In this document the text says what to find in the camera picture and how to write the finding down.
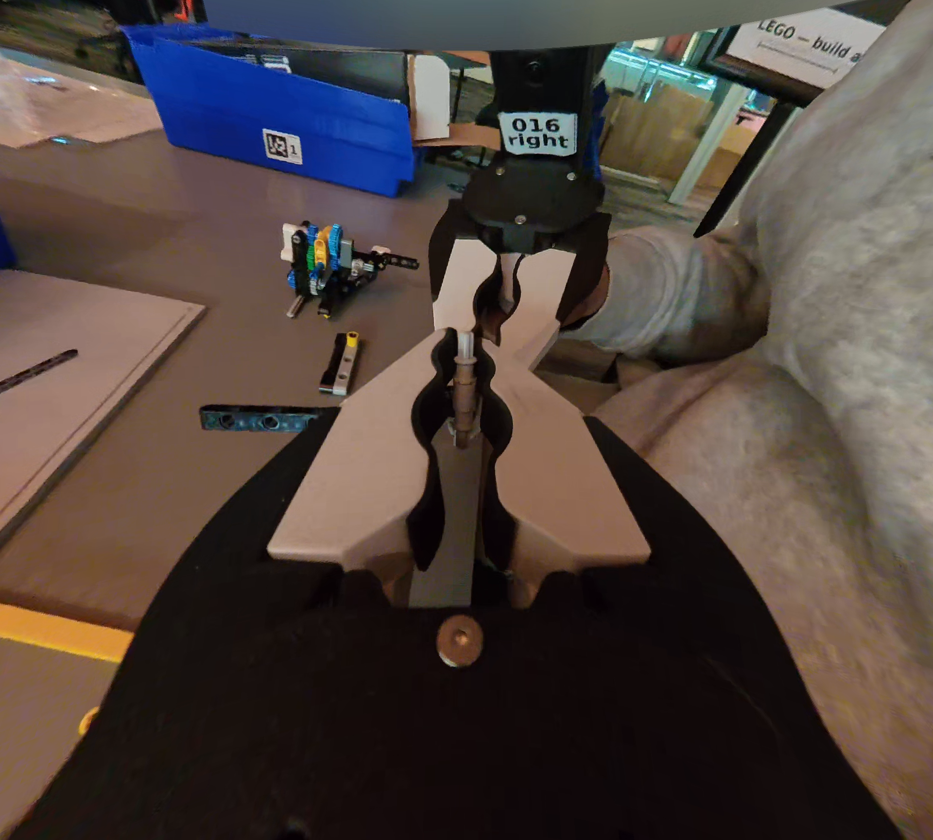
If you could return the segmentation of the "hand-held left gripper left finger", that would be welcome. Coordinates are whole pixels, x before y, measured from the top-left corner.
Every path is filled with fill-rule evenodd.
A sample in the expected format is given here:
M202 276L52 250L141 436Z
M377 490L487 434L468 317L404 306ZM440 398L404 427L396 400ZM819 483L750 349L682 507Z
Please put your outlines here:
M444 532L435 435L452 411L454 329L431 333L339 407L281 518L275 559L367 570L407 605Z

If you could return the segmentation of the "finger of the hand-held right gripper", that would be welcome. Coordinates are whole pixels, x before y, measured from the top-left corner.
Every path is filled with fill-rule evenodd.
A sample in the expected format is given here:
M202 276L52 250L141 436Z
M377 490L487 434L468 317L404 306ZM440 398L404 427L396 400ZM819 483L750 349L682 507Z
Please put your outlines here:
M560 330L558 310L576 256L569 251L523 255L512 276L512 309L501 325L501 352L532 371Z
M476 333L481 324L480 297L498 270L498 255L482 240L455 240L433 301L434 330Z

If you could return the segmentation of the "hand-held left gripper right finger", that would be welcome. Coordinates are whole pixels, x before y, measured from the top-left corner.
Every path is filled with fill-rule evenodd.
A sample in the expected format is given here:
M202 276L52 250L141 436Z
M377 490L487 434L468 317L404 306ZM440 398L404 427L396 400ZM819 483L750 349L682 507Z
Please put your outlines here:
M523 361L482 345L483 551L510 604L529 608L554 573L646 563L649 543L584 415Z

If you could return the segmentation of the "grey lego axle pin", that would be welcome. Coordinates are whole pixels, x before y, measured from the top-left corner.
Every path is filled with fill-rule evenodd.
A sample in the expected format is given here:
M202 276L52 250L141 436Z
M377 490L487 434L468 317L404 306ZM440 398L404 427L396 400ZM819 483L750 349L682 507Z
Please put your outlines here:
M454 446L459 450L467 449L480 430L481 399L477 391L476 364L475 333L458 332L451 380L450 430Z

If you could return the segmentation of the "black lego beam blue pins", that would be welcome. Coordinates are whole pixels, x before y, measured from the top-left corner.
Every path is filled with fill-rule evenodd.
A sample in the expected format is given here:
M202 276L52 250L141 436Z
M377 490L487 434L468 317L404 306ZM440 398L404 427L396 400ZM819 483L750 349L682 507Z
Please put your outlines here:
M206 404L198 417L202 430L229 433L300 433L330 412L329 407Z

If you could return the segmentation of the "person's right forearm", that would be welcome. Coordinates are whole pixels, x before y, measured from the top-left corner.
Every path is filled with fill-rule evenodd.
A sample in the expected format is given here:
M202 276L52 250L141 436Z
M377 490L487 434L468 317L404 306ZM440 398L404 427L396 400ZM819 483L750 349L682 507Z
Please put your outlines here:
M767 328L769 284L757 256L735 230L698 239L658 226L621 231L562 337L666 365L728 358Z

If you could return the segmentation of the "black lego piece yellow pin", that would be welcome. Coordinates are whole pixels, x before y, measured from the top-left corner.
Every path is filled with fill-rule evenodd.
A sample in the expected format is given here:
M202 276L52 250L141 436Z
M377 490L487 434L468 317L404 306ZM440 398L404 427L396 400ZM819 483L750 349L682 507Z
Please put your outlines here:
M339 398L349 395L356 371L360 334L356 331L338 333L328 366L321 375L319 392Z

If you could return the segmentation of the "multicolour lego gear assembly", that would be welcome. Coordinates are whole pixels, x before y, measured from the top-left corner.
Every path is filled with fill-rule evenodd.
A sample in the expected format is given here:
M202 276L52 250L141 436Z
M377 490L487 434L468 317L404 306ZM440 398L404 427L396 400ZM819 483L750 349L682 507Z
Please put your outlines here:
M287 285L293 292L286 318L297 318L309 303L317 315L331 318L348 299L371 285L385 269L419 269L417 259L385 247L356 249L339 224L284 223L281 260L289 265Z

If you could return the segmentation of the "thin black lego beam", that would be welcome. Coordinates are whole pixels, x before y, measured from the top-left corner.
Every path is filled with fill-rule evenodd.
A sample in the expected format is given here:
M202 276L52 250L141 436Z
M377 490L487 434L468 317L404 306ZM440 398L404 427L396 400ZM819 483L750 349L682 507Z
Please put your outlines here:
M25 370L21 370L14 375L5 377L1 380L0 391L1 394L16 389L18 386L40 377L41 375L54 370L55 368L63 365L64 363L74 360L78 357L78 350L76 348L67 349L59 354L56 354L46 360L32 365Z

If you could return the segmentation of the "blue plastic bin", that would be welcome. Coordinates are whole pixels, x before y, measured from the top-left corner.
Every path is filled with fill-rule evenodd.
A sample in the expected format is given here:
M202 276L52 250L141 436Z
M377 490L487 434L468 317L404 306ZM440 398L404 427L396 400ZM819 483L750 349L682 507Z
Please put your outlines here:
M402 100L265 67L273 47L208 25L122 33L172 146L387 197L413 182Z

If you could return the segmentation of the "grey flat board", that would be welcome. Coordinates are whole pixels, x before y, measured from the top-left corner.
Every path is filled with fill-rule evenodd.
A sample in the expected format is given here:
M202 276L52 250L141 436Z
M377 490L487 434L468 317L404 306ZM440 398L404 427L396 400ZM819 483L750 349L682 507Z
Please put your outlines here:
M2 270L2 379L78 350L2 394L2 545L205 313L196 303Z

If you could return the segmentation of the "framed white sign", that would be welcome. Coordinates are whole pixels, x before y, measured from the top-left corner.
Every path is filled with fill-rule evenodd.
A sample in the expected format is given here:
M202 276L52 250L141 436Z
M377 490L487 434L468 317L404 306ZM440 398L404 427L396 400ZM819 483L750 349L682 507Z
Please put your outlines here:
M890 21L823 8L717 31L701 70L760 93L774 105L701 219L695 238L719 227L792 117L845 77Z

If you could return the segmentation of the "yellow tape strip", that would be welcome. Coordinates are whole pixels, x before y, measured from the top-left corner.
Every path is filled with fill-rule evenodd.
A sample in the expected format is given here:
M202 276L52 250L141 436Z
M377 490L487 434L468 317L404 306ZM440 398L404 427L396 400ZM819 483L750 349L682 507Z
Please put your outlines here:
M124 659L134 635L113 627L2 604L1 638L21 645L118 665Z

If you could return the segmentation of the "clear plastic bag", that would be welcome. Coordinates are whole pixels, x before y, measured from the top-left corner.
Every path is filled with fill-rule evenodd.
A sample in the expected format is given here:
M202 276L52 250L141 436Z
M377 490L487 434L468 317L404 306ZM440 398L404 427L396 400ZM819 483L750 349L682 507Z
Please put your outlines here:
M1 144L11 149L44 141L106 144L159 131L152 100L122 88L97 86L1 60Z

